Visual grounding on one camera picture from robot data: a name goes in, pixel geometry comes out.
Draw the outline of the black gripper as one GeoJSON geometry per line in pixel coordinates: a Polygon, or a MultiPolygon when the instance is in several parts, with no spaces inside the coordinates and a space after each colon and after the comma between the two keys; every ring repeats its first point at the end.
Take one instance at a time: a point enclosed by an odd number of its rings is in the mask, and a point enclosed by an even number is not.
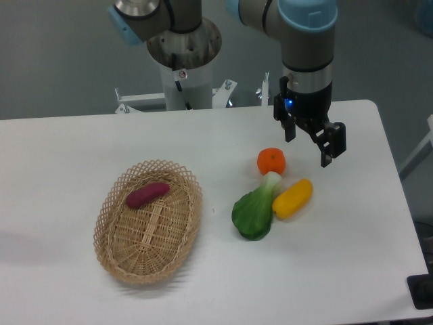
{"type": "Polygon", "coordinates": [[[346,151],[346,125],[330,122],[332,83],[320,91],[300,93],[288,87],[289,78],[279,80],[280,92],[274,97],[273,117],[281,122],[286,142],[296,137],[293,118],[306,119],[300,128],[309,134],[321,151],[321,166],[326,168],[334,158],[346,151]]]}

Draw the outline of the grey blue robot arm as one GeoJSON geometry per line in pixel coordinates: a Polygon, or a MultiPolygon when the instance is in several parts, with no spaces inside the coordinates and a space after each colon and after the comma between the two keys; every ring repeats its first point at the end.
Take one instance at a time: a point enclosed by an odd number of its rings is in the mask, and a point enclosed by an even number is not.
{"type": "MultiPolygon", "coordinates": [[[[296,130],[308,133],[326,167],[346,150],[346,129],[331,122],[335,1],[227,1],[239,23],[276,40],[283,74],[273,102],[273,116],[285,139],[296,130]]],[[[214,105],[207,70],[218,56],[222,36],[202,13],[200,1],[115,1],[108,15],[131,45],[145,44],[160,66],[168,110],[214,105]]]]}

